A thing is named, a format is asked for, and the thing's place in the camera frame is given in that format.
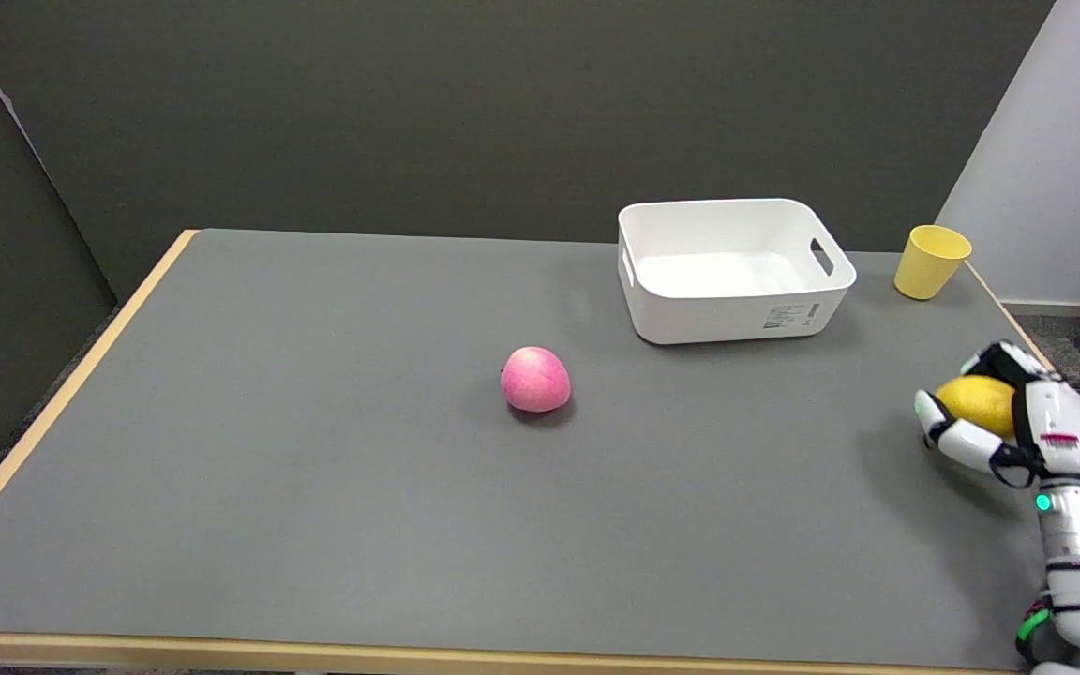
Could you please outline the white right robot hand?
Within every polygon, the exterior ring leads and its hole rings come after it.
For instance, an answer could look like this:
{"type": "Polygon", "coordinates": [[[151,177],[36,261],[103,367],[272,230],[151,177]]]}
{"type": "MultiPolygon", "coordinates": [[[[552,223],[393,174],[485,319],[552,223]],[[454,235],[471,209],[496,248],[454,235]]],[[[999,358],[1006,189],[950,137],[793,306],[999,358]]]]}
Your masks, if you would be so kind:
{"type": "Polygon", "coordinates": [[[1005,471],[1024,471],[1020,488],[1037,478],[1080,477],[1080,392],[1059,372],[1020,346],[1000,340],[967,360],[961,373],[1011,388],[1012,431],[999,435],[957,414],[939,394],[918,390],[913,410],[926,448],[993,474],[1003,484],[1009,482],[1005,471]]]}

